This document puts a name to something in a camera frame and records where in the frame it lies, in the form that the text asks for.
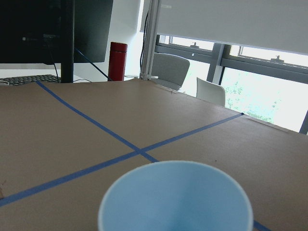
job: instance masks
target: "office chair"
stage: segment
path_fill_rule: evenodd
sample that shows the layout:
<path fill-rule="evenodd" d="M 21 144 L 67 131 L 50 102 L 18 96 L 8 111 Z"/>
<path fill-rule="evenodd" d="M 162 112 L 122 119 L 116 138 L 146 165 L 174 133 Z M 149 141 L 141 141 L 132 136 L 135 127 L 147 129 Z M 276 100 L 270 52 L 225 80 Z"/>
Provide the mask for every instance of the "office chair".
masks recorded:
<path fill-rule="evenodd" d="M 167 88 L 179 90 L 182 86 L 190 62 L 182 57 L 154 53 L 152 76 L 158 76 L 153 78 L 152 81 Z"/>
<path fill-rule="evenodd" d="M 226 93 L 221 85 L 197 78 L 196 98 L 225 106 Z"/>

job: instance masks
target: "metal pole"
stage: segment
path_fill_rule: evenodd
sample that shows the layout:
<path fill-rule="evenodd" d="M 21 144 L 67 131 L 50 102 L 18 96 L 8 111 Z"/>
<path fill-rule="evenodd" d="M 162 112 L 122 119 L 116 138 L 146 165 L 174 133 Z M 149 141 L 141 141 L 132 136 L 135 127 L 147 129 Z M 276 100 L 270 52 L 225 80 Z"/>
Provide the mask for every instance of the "metal pole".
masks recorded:
<path fill-rule="evenodd" d="M 145 29 L 145 44 L 142 56 L 140 79 L 144 81 L 151 79 L 152 64 L 157 35 L 157 26 L 160 13 L 160 0 L 151 0 L 147 27 Z"/>
<path fill-rule="evenodd" d="M 72 83 L 74 74 L 75 1 L 61 0 L 61 83 Z"/>

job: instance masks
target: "roller shade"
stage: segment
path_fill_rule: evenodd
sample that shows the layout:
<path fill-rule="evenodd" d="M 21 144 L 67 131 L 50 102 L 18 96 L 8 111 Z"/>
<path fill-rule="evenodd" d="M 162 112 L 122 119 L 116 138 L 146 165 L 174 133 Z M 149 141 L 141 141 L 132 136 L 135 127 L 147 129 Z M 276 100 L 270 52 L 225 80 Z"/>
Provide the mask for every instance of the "roller shade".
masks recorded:
<path fill-rule="evenodd" d="M 161 0 L 161 3 L 160 35 L 308 54 L 308 0 Z M 149 0 L 145 0 L 142 25 L 148 7 Z"/>

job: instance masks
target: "desk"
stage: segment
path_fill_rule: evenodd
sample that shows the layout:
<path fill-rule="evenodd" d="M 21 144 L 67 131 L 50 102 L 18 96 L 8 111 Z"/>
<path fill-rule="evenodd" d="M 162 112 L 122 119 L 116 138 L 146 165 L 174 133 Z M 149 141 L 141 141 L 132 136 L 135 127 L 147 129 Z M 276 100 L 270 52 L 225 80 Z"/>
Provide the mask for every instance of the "desk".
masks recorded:
<path fill-rule="evenodd" d="M 305 135 L 139 79 L 0 87 L 0 100 L 1 230 L 95 231 L 109 186 L 164 160 L 231 175 L 255 230 L 308 230 Z"/>

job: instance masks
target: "blue tape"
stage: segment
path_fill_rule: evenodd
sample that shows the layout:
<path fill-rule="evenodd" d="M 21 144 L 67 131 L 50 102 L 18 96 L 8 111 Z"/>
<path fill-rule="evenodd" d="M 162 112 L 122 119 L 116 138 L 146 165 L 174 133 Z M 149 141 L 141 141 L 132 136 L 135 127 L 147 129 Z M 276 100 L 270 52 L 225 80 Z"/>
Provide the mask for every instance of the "blue tape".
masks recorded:
<path fill-rule="evenodd" d="M 261 225 L 256 220 L 254 220 L 254 228 L 256 228 L 259 231 L 271 231 L 270 229 L 266 228 L 264 225 Z"/>
<path fill-rule="evenodd" d="M 150 145 L 150 146 L 148 146 L 148 147 L 142 148 L 142 150 L 143 150 L 144 152 L 150 151 L 150 150 L 152 150 L 152 149 L 155 149 L 155 148 L 161 147 L 161 146 L 163 146 L 163 145 L 169 144 L 169 143 L 171 143 L 171 142 L 177 141 L 177 140 L 179 140 L 179 139 L 182 139 L 182 138 L 184 138 L 184 137 L 191 136 L 191 135 L 193 135 L 193 134 L 195 134 L 195 133 L 197 133 L 197 132 L 200 132 L 200 131 L 203 131 L 203 130 L 212 128 L 212 127 L 217 126 L 217 125 L 219 125 L 219 124 L 223 124 L 223 123 L 228 122 L 228 121 L 230 121 L 230 120 L 232 120 L 232 119 L 238 118 L 238 117 L 240 117 L 240 116 L 242 116 L 242 115 L 244 115 L 244 113 L 231 116 L 231 117 L 229 117 L 229 118 L 220 120 L 220 121 L 218 121 L 218 122 L 216 122 L 216 123 L 209 124 L 209 125 L 203 126 L 203 127 L 201 127 L 201 128 L 197 128 L 197 129 L 195 129 L 195 130 L 192 130 L 192 131 L 183 133 L 183 134 L 181 134 L 181 135 L 172 137 L 172 138 L 167 139 L 167 140 L 165 140 L 165 141 L 158 142 L 158 143 L 156 143 L 156 144 L 153 144 L 153 145 Z"/>
<path fill-rule="evenodd" d="M 21 200 L 21 199 L 23 199 L 25 197 L 32 196 L 32 195 L 37 194 L 39 192 L 42 192 L 44 190 L 53 188 L 53 187 L 55 187 L 57 185 L 66 183 L 68 181 L 77 179 L 77 178 L 82 177 L 82 176 L 85 176 L 85 175 L 87 175 L 89 173 L 95 172 L 97 170 L 100 170 L 102 168 L 108 167 L 110 165 L 114 165 L 116 163 L 119 163 L 121 161 L 127 160 L 127 159 L 132 158 L 132 157 L 137 156 L 137 155 L 138 155 L 137 152 L 131 152 L 131 153 L 119 156 L 117 158 L 108 160 L 106 162 L 102 162 L 100 164 L 97 164 L 97 165 L 91 166 L 89 168 L 80 170 L 78 172 L 74 172 L 74 173 L 66 175 L 64 177 L 60 177 L 58 179 L 49 181 L 47 183 L 35 186 L 33 188 L 21 191 L 19 193 L 10 195 L 8 197 L 4 197 L 3 199 L 0 200 L 0 207 L 8 205 L 8 204 L 13 203 L 13 202 L 18 201 L 18 200 Z"/>
<path fill-rule="evenodd" d="M 113 131 L 111 131 L 110 129 L 108 129 L 107 127 L 103 126 L 102 124 L 100 124 L 99 122 L 97 122 L 96 120 L 92 119 L 91 117 L 87 116 L 86 114 L 82 113 L 81 111 L 79 111 L 78 109 L 74 108 L 73 106 L 71 106 L 70 104 L 68 104 L 66 101 L 64 101 L 63 99 L 61 99 L 59 96 L 57 96 L 54 92 L 52 92 L 49 88 L 47 88 L 46 86 L 44 86 L 41 82 L 37 82 L 37 84 L 42 87 L 44 90 L 46 90 L 46 92 L 48 92 L 51 96 L 53 96 L 55 99 L 57 99 L 59 102 L 61 102 L 63 105 L 65 105 L 66 107 L 68 107 L 69 109 L 71 109 L 72 111 L 76 112 L 77 114 L 79 114 L 80 116 L 84 117 L 86 120 L 88 120 L 89 122 L 91 122 L 92 124 L 96 125 L 97 127 L 99 127 L 100 129 L 102 129 L 103 131 L 107 132 L 108 134 L 110 134 L 111 136 L 113 136 L 114 138 L 116 138 L 117 140 L 121 141 L 122 143 L 124 143 L 125 145 L 127 145 L 128 147 L 130 147 L 131 149 L 135 150 L 134 152 L 131 152 L 131 153 L 128 153 L 126 155 L 123 155 L 123 156 L 120 156 L 120 157 L 117 157 L 117 158 L 114 158 L 112 160 L 109 160 L 109 161 L 106 161 L 106 162 L 103 162 L 103 163 L 100 163 L 98 165 L 95 165 L 95 166 L 92 166 L 92 167 L 89 167 L 89 168 L 86 168 L 84 170 L 81 170 L 81 171 L 78 171 L 78 172 L 75 172 L 75 173 L 72 173 L 72 174 L 69 174 L 69 175 L 66 175 L 64 177 L 61 177 L 61 178 L 58 178 L 58 179 L 55 179 L 55 180 L 52 180 L 52 181 L 49 181 L 47 183 L 44 183 L 42 185 L 39 185 L 39 186 L 36 186 L 36 187 L 33 187 L 31 189 L 27 189 L 25 191 L 22 191 L 22 192 L 19 192 L 19 193 L 16 193 L 16 194 L 13 194 L 13 195 L 10 195 L 8 197 L 5 197 L 3 198 L 2 200 L 0 200 L 0 207 L 1 206 L 4 206 L 4 205 L 7 205 L 7 204 L 10 204 L 12 202 L 15 202 L 15 201 L 18 201 L 18 200 L 21 200 L 25 197 L 28 197 L 28 196 L 31 196 L 31 195 L 34 195 L 36 193 L 39 193 L 41 191 L 44 191 L 44 190 L 47 190 L 47 189 L 50 189 L 52 187 L 55 187 L 57 185 L 60 185 L 60 184 L 63 184 L 63 183 L 66 183 L 70 180 L 74 180 L 76 178 L 79 178 L 79 177 L 82 177 L 82 176 L 85 176 L 91 172 L 94 172 L 94 171 L 97 171 L 97 170 L 100 170 L 104 167 L 107 167 L 107 166 L 110 166 L 110 165 L 113 165 L 113 164 L 116 164 L 120 161 L 123 161 L 123 160 L 126 160 L 126 159 L 129 159 L 133 156 L 136 156 L 138 154 L 141 154 L 143 157 L 145 157 L 146 159 L 148 159 L 149 161 L 151 162 L 158 162 L 157 159 L 155 159 L 154 157 L 152 157 L 151 155 L 147 154 L 146 151 L 149 151 L 149 150 L 152 150 L 154 148 L 157 148 L 157 147 L 160 147 L 160 146 L 163 146 L 165 144 L 168 144 L 168 143 L 171 143 L 171 142 L 174 142 L 176 140 L 179 140 L 179 139 L 182 139 L 184 137 L 187 137 L 187 136 L 190 136 L 190 135 L 193 135 L 197 132 L 200 132 L 200 131 L 203 131 L 205 129 L 208 129 L 208 128 L 211 128 L 211 127 L 214 127 L 216 125 L 219 125 L 219 124 L 222 124 L 222 123 L 225 123 L 229 120 L 232 120 L 234 118 L 237 118 L 237 117 L 240 117 L 243 115 L 242 114 L 239 114 L 239 115 L 235 115 L 235 116 L 232 116 L 232 117 L 229 117 L 229 118 L 226 118 L 226 119 L 223 119 L 221 121 L 218 121 L 216 123 L 213 123 L 213 124 L 210 124 L 210 125 L 207 125 L 207 126 L 204 126 L 204 127 L 201 127 L 201 128 L 198 128 L 198 129 L 195 129 L 193 131 L 190 131 L 190 132 L 186 132 L 184 134 L 181 134 L 179 136 L 176 136 L 176 137 L 173 137 L 171 139 L 168 139 L 168 140 L 165 140 L 165 141 L 162 141 L 162 142 L 159 142 L 159 143 L 156 143 L 154 145 L 150 145 L 148 147 L 145 147 L 143 149 L 140 149 L 138 148 L 137 146 L 135 146 L 134 144 L 130 143 L 129 141 L 125 140 L 124 138 L 122 138 L 121 136 L 117 135 L 116 133 L 114 133 Z"/>
<path fill-rule="evenodd" d="M 142 156 L 144 156 L 146 159 L 148 159 L 151 162 L 157 162 L 157 160 L 152 157 L 149 156 L 147 153 L 145 153 L 143 150 L 141 150 L 140 148 L 138 148 L 137 146 L 135 146 L 134 144 L 132 144 L 131 142 L 125 140 L 123 137 L 119 136 L 118 134 L 116 134 L 115 132 L 111 131 L 109 128 L 105 127 L 104 125 L 100 124 L 99 122 L 97 122 L 96 120 L 92 119 L 91 117 L 89 117 L 88 115 L 84 114 L 83 112 L 79 111 L 78 109 L 74 108 L 72 105 L 70 105 L 69 103 L 67 103 L 66 101 L 64 101 L 63 99 L 61 99 L 58 95 L 56 95 L 54 92 L 52 92 L 49 88 L 47 88 L 45 85 L 43 85 L 41 82 L 37 81 L 36 82 L 40 87 L 42 87 L 45 91 L 47 91 L 50 95 L 52 95 L 55 99 L 57 99 L 60 103 L 62 103 L 63 105 L 65 105 L 66 107 L 68 107 L 69 109 L 71 109 L 72 111 L 76 112 L 78 115 L 82 116 L 83 118 L 85 118 L 86 120 L 88 120 L 89 122 L 91 122 L 92 124 L 94 124 L 95 126 L 99 127 L 100 129 L 102 129 L 103 131 L 107 132 L 109 135 L 113 136 L 114 138 L 116 138 L 117 140 L 119 140 L 120 142 L 124 143 L 126 146 L 130 147 L 131 149 L 135 150 L 136 152 L 138 152 L 139 154 L 141 154 Z"/>

